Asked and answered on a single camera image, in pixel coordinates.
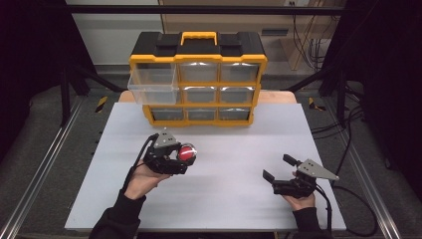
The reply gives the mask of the yellow black organizer cabinet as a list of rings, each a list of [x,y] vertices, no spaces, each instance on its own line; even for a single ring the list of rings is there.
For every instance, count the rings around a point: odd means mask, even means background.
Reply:
[[[170,107],[175,105],[142,105],[142,110],[150,124],[154,126],[191,126],[249,125],[254,120],[254,109],[258,102],[262,75],[267,67],[268,59],[260,36],[255,32],[238,32],[221,34],[218,32],[181,32],[163,34],[160,32],[142,32],[128,59],[130,74],[137,63],[171,63],[176,66],[178,83],[178,66],[181,63],[258,63],[260,65],[258,92],[254,96],[252,118],[248,123],[234,121],[175,121],[155,122],[150,114],[150,107]]]

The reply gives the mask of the grid of clear drawers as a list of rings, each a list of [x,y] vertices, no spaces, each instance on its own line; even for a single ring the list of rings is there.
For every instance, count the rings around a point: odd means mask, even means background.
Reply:
[[[181,63],[176,105],[150,107],[150,114],[155,122],[248,123],[258,92],[259,70],[258,63]]]

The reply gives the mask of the aluminium rail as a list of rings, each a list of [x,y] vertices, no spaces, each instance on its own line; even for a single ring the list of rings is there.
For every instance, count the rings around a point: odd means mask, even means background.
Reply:
[[[356,115],[361,113],[360,106],[350,108],[349,111],[344,112],[346,125],[345,127],[342,127],[335,116],[336,105],[334,104],[334,100],[323,99],[323,102],[339,130],[339,137],[344,145],[343,156],[349,158],[349,163],[351,164],[367,203],[375,215],[376,224],[382,232],[384,239],[402,239],[396,223],[389,213],[379,190],[376,188],[370,173],[364,166],[361,157],[352,142],[351,122],[356,119]]]
[[[24,220],[26,219],[35,199],[37,198],[44,181],[46,180],[57,156],[71,131],[75,120],[80,114],[81,108],[86,101],[86,97],[76,97],[71,107],[71,112],[67,121],[59,127],[53,142],[50,144],[46,154],[37,168],[32,180],[27,186],[19,203],[15,207],[13,213],[7,220],[6,224],[0,230],[0,239],[15,239]]]

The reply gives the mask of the black horizontal bar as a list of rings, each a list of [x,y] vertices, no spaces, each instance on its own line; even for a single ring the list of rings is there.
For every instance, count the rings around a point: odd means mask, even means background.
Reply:
[[[72,13],[84,14],[227,14],[227,15],[316,15],[335,16],[343,7],[266,7],[211,5],[67,5]]]

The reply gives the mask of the round red-lidded metal tin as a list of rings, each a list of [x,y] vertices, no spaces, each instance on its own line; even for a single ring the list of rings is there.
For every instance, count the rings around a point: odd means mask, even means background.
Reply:
[[[177,158],[181,161],[192,161],[196,159],[197,150],[191,143],[184,143],[178,150]]]

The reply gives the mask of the person's right hand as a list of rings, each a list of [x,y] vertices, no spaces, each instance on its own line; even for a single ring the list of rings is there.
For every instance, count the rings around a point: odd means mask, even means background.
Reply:
[[[316,206],[316,197],[313,193],[308,197],[294,198],[290,195],[283,195],[283,198],[291,205],[294,211]]]

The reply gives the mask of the dark curtain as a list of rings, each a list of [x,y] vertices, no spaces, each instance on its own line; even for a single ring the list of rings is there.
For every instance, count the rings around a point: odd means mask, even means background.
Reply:
[[[345,0],[324,63],[363,84],[387,157],[422,197],[422,0]]]
[[[75,90],[88,85],[74,66],[96,68],[66,0],[0,0],[0,162],[20,133],[29,101],[60,83],[67,71]]]

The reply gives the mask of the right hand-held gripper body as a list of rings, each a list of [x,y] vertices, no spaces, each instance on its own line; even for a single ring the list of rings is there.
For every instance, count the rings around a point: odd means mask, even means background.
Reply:
[[[308,197],[317,189],[317,179],[339,180],[339,177],[311,159],[299,161],[296,174],[291,180],[275,179],[272,183],[275,194],[294,198]]]

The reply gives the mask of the black metal stand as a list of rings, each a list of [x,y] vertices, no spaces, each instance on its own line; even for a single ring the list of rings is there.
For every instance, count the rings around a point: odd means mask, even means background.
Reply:
[[[287,91],[294,93],[309,85],[310,83],[318,80],[322,80],[322,83],[318,89],[318,92],[322,97],[331,96],[333,92],[336,92],[335,116],[339,124],[342,127],[345,127],[346,120],[344,112],[346,73],[340,67],[336,67],[334,65],[324,67],[322,70],[308,76],[304,80],[301,80],[300,82],[287,87]]]
[[[60,89],[61,89],[61,106],[62,121],[64,126],[71,117],[70,87],[73,87],[78,96],[86,96],[90,91],[90,87],[86,83],[86,79],[94,80],[96,83],[115,92],[122,93],[125,88],[119,87],[108,80],[100,77],[97,73],[89,71],[78,65],[65,65],[60,71]]]

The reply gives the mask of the person's left hand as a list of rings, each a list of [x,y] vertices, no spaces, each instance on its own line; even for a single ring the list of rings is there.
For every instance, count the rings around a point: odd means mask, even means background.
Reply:
[[[131,200],[140,199],[155,188],[162,180],[169,177],[170,174],[161,174],[152,171],[141,160],[130,177],[127,188],[124,191],[124,196]]]

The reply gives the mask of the clear plastic organizer drawer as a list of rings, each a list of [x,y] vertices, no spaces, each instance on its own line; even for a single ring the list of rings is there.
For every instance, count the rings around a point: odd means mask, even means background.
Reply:
[[[127,88],[142,105],[175,105],[178,83],[176,66],[171,63],[137,63]]]

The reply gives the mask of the yellow black hazard tape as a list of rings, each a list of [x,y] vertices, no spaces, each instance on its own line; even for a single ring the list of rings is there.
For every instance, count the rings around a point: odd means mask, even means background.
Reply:
[[[326,111],[326,107],[316,105],[314,98],[309,98],[309,108],[311,110],[317,110],[317,111],[320,111],[320,112]]]
[[[103,96],[103,97],[100,98],[100,100],[98,102],[98,105],[96,107],[95,113],[100,113],[103,110],[103,108],[104,108],[104,106],[106,104],[106,101],[107,101],[107,97],[106,96]]]

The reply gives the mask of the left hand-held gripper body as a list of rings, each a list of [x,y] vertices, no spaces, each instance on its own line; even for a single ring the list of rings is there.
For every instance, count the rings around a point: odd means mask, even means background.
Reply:
[[[178,158],[171,157],[180,144],[166,129],[154,134],[152,143],[143,156],[143,163],[157,173],[184,174],[188,166],[182,165]]]

